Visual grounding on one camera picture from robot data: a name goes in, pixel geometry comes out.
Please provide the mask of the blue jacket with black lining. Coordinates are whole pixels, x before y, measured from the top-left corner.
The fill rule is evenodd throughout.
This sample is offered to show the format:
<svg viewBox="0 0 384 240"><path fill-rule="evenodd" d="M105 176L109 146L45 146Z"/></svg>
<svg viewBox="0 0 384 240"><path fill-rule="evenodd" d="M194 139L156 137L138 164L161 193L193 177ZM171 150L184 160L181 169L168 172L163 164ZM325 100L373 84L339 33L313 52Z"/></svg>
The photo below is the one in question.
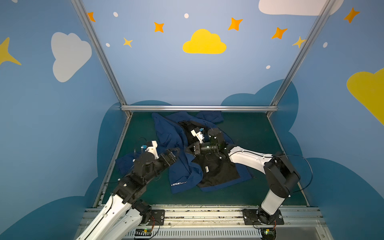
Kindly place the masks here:
<svg viewBox="0 0 384 240"><path fill-rule="evenodd" d="M204 137L208 130L215 129L224 121L221 112L202 111L196 115L178 112L168 116L153 113L155 131L158 137L158 152L179 148L178 160L169 168L169 181L173 194L199 187L203 192L220 190L252 178L244 165L234 164L218 153L192 155L187 148L198 141L192 136L192 129L203 129Z"/></svg>

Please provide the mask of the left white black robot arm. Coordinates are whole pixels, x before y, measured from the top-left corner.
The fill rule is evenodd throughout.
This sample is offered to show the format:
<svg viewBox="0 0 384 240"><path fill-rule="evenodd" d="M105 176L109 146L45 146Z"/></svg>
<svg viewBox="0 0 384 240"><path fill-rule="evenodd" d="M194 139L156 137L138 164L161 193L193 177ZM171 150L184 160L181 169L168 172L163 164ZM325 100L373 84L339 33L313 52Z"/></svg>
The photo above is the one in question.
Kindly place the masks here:
<svg viewBox="0 0 384 240"><path fill-rule="evenodd" d="M148 183L178 160L179 153L179 148L172 148L158 155L156 148L148 147L134 161L133 170L119 181L106 205L77 239L121 240L131 230L148 222L152 207L140 197L147 190Z"/></svg>

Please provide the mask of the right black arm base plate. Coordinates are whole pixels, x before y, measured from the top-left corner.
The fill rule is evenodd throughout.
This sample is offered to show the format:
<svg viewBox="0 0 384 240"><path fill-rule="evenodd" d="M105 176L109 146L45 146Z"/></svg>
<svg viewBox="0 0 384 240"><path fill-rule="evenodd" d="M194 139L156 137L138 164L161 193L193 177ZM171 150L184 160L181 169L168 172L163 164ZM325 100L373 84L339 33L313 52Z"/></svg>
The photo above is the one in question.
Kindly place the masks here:
<svg viewBox="0 0 384 240"><path fill-rule="evenodd" d="M278 209L273 215L259 209L243 209L243 219L245 225L284 225L283 216Z"/></svg>

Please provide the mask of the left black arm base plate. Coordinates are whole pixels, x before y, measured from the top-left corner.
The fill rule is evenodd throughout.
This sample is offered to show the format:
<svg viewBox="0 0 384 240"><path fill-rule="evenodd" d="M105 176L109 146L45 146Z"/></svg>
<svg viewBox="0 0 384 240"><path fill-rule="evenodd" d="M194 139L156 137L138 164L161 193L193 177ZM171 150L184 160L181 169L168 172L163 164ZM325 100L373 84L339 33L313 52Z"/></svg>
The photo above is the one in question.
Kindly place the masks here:
<svg viewBox="0 0 384 240"><path fill-rule="evenodd" d="M165 210L149 210L143 215L142 226L163 226L165 221Z"/></svg>

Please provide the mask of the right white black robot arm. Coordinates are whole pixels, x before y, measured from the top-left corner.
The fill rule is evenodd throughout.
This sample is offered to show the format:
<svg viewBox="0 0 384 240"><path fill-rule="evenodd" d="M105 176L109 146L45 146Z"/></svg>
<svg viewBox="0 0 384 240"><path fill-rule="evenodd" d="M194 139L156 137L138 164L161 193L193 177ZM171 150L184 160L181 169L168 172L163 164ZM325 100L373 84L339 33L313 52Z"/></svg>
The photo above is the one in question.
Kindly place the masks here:
<svg viewBox="0 0 384 240"><path fill-rule="evenodd" d="M194 162L203 170L201 184L219 183L220 180L236 180L240 176L237 164L253 168L263 173L269 191L258 208L257 221L270 225L279 217L279 207L290 197L301 179L287 156L257 153L229 144L218 129L196 127L189 133L191 144L186 152L194 155Z"/></svg>

